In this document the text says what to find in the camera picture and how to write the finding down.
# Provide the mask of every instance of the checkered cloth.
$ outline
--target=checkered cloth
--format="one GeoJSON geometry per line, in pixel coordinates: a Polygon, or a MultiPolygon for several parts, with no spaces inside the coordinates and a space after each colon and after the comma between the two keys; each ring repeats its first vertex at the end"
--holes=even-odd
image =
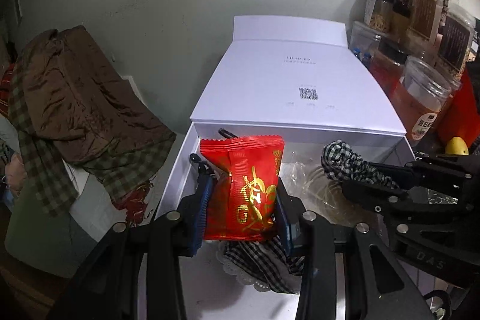
{"type": "MultiPolygon", "coordinates": [[[[68,211],[78,197],[62,161],[62,156],[52,140],[40,139],[28,113],[23,94],[23,68],[30,61],[29,46],[17,60],[11,79],[9,119],[18,131],[20,152],[28,180],[37,192],[44,212],[57,216],[68,211]]],[[[175,141],[175,133],[158,144],[119,156],[110,155],[107,149],[99,157],[82,163],[81,167],[95,175],[103,184],[112,201],[120,200],[140,183],[151,178],[163,165],[175,141]]]]}
{"type": "MultiPolygon", "coordinates": [[[[327,178],[336,182],[354,179],[399,188],[392,178],[380,173],[341,140],[334,141],[323,148],[321,163],[327,178]]],[[[274,254],[289,274],[302,275],[304,257],[287,257],[278,236],[264,242],[228,242],[223,255],[274,292],[298,294],[282,278],[280,267],[272,262],[267,252],[274,254]]]]}
{"type": "Polygon", "coordinates": [[[276,257],[282,263],[280,267],[285,266],[286,272],[296,276],[302,276],[303,257],[287,257],[278,236],[264,242],[229,241],[224,257],[274,292],[299,293],[283,280],[271,257],[276,257]]]}
{"type": "Polygon", "coordinates": [[[336,182],[354,179],[389,188],[399,186],[389,176],[383,175],[342,140],[334,141],[323,148],[322,167],[328,179],[336,182]]]}

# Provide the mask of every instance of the qr code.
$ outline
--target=qr code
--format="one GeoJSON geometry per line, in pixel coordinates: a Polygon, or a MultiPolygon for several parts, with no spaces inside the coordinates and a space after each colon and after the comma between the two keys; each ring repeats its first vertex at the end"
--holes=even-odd
{"type": "Polygon", "coordinates": [[[315,88],[302,88],[300,87],[300,98],[301,99],[318,99],[318,94],[315,88]]]}

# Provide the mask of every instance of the clothing pile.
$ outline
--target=clothing pile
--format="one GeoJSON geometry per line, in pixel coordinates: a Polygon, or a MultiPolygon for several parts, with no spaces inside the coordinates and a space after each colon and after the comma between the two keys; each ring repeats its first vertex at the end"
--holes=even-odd
{"type": "Polygon", "coordinates": [[[45,212],[67,211],[79,195],[64,162],[95,175],[117,209],[145,198],[176,135],[140,102],[83,26],[36,36],[10,84],[8,117],[45,212]]]}
{"type": "MultiPolygon", "coordinates": [[[[317,170],[324,171],[329,180],[337,183],[354,179],[399,188],[392,178],[383,175],[341,140],[323,148],[321,163],[322,167],[317,170]]],[[[228,241],[221,248],[220,261],[247,273],[260,289],[299,294],[304,257],[287,257],[278,236],[262,242],[228,241]]]]}

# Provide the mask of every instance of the box lid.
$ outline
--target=box lid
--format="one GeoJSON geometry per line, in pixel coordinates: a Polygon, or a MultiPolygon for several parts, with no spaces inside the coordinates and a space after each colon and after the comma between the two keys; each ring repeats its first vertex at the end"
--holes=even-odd
{"type": "Polygon", "coordinates": [[[236,16],[233,42],[191,120],[405,135],[346,39],[345,25],[338,22],[236,16]]]}

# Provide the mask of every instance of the packaged food bag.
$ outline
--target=packaged food bag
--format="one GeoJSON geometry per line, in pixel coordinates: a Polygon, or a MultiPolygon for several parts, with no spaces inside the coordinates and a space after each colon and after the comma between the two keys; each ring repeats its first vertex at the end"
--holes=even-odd
{"type": "Polygon", "coordinates": [[[205,240],[262,241],[277,234],[272,213],[284,146],[280,136],[201,140],[200,153],[225,172],[208,203],[205,240]]]}

